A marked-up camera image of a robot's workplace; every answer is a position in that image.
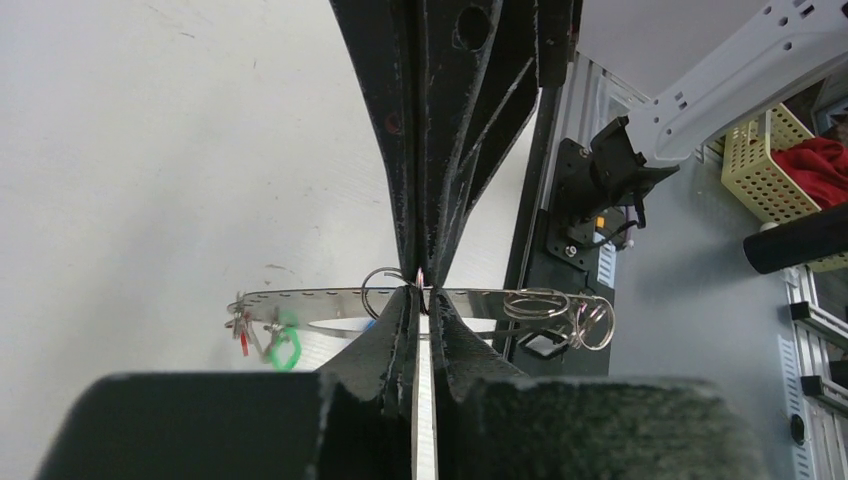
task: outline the black cylinder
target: black cylinder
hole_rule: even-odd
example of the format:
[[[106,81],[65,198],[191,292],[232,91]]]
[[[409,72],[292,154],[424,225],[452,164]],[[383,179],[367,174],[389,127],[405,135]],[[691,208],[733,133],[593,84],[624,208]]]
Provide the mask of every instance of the black cylinder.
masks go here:
[[[848,203],[751,235],[743,246],[748,262],[760,273],[848,255]]]

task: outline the silver metal plate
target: silver metal plate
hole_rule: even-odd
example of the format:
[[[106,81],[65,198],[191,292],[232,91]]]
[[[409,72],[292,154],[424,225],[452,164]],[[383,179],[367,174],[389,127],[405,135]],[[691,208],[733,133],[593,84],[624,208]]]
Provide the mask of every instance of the silver metal plate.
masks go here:
[[[393,288],[367,288],[368,301],[377,312],[388,303]],[[467,318],[487,318],[508,321],[509,317],[503,311],[504,292],[491,290],[458,290],[446,289],[457,312]],[[292,321],[299,328],[312,327],[320,330],[317,325],[310,325],[322,320],[341,318],[367,318],[362,306],[360,288],[334,288],[319,290],[277,290],[267,292],[252,292],[244,295],[242,303],[244,313],[250,314],[251,321],[271,324],[277,321],[275,312],[288,312],[293,315]],[[237,303],[227,306],[230,314],[236,313]]]

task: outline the black foam padding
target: black foam padding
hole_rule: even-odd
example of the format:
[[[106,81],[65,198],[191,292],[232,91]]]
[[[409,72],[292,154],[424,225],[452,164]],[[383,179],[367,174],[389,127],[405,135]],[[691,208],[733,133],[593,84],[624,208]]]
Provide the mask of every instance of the black foam padding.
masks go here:
[[[447,478],[768,478],[753,435],[698,382],[480,382],[458,418],[465,453]]]
[[[442,290],[430,296],[430,334],[436,389],[444,387],[439,396],[462,401],[480,378],[526,376],[465,325]]]
[[[412,287],[398,287],[374,326],[317,371],[335,374],[349,392],[362,400],[377,399],[386,388],[393,388],[391,375],[405,373],[405,383],[411,388],[418,356],[419,301]],[[416,321],[410,322],[413,315]],[[409,360],[411,368],[404,371]]]
[[[303,478],[335,385],[315,373],[106,377],[71,409],[37,478]]]

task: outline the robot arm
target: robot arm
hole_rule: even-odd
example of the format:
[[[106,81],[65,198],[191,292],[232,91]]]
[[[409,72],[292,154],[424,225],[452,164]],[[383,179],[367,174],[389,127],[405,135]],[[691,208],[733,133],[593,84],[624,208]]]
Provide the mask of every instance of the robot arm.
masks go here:
[[[846,59],[848,3],[772,1],[665,92],[631,112],[627,135],[647,166],[675,164],[710,135],[806,88]]]
[[[565,189],[572,223],[615,205],[638,210],[653,186],[710,136],[846,60],[848,3],[770,2],[665,92],[592,140],[589,162]],[[639,227],[644,223],[640,212]]]

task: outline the yellow plastic basket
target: yellow plastic basket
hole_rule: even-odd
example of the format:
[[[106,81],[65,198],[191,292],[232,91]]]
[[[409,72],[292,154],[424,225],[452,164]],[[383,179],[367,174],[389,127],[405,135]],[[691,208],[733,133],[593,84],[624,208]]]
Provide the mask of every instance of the yellow plastic basket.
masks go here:
[[[727,132],[721,183],[760,220],[784,223],[821,210],[771,158],[813,134],[782,104]],[[810,264],[816,272],[848,267],[842,253]]]

